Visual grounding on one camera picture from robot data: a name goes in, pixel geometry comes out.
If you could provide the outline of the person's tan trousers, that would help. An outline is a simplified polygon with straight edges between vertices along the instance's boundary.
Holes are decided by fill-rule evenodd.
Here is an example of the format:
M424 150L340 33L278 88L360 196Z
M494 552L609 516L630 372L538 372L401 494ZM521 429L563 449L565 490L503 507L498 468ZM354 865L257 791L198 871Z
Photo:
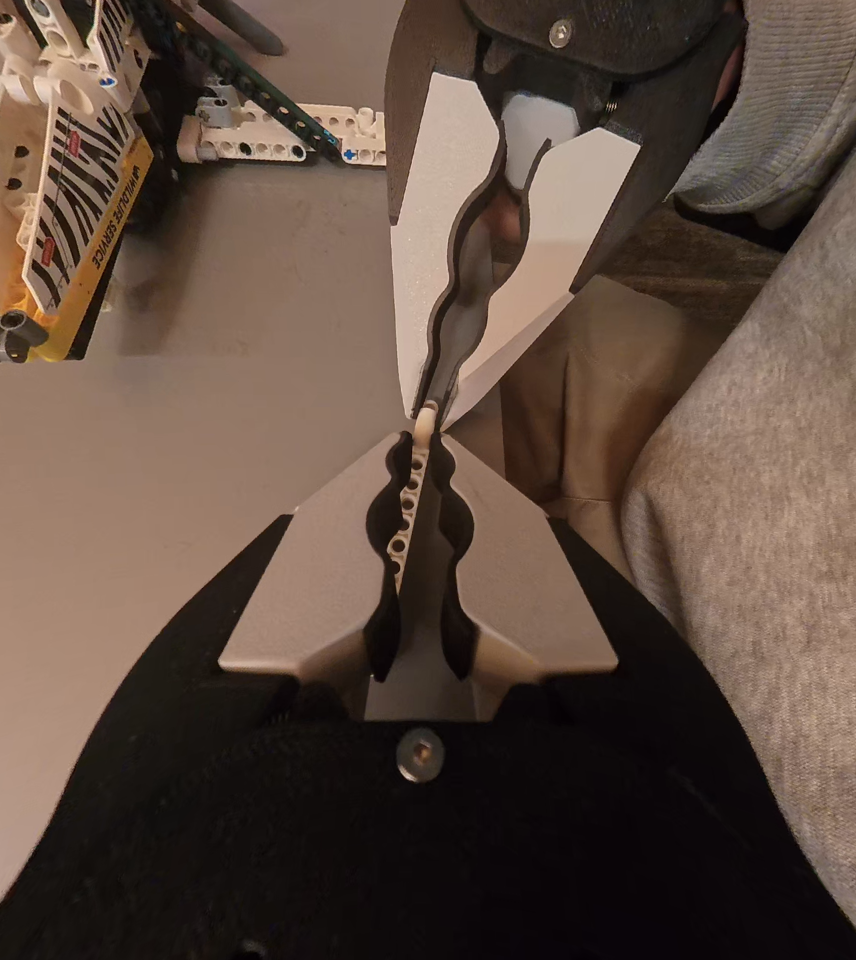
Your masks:
M710 324L595 277L501 381L508 480L586 539L616 524L645 443L722 341Z

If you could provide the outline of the long white lego beam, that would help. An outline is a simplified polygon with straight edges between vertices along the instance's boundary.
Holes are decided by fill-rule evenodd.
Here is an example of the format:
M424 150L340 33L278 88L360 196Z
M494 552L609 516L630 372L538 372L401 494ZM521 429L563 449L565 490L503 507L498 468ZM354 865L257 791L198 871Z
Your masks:
M427 480L431 434L416 428L412 434L410 466L399 494L401 524L389 540L387 557L394 573L396 592L401 593L418 509Z

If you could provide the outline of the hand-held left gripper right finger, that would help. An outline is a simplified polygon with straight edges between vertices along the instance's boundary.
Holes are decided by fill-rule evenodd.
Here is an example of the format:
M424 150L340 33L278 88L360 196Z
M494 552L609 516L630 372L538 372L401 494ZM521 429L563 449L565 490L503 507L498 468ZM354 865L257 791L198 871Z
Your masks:
M618 657L547 515L450 437L434 437L438 528L451 558L439 630L478 718L518 685L612 673Z

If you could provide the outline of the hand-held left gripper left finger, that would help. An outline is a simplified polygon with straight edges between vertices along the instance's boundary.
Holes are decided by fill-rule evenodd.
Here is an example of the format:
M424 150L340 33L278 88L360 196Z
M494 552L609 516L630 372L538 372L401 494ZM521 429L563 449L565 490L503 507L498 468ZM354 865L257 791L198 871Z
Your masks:
M299 505L218 658L226 672L335 690L352 718L397 656L389 547L403 526L410 432L386 436Z

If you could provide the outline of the person's right forearm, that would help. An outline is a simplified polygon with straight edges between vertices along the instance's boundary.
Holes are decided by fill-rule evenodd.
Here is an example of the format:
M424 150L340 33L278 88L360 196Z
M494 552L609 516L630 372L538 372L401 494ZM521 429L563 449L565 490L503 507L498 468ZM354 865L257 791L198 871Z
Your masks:
M739 89L674 195L709 216L794 220L856 142L856 1L746 1Z

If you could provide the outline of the lego aircraft model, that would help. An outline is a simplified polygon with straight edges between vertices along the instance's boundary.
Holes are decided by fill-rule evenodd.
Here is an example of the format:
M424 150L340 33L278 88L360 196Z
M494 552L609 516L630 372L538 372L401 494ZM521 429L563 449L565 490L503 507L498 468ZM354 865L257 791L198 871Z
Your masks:
M384 114L293 101L198 13L285 51L234 2L0 1L0 364L84 357L184 164L386 165Z

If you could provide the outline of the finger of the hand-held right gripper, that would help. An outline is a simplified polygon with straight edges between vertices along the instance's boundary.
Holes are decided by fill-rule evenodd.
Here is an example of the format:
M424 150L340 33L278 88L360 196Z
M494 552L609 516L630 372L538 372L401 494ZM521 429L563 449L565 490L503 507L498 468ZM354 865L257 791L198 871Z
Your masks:
M469 200L491 179L502 134L477 84L431 76L400 213L390 228L398 378L420 405L432 318L453 286L454 237Z
M443 428L474 408L573 300L578 270L640 150L596 127L541 157L527 194L527 242L487 302L482 339L459 368Z

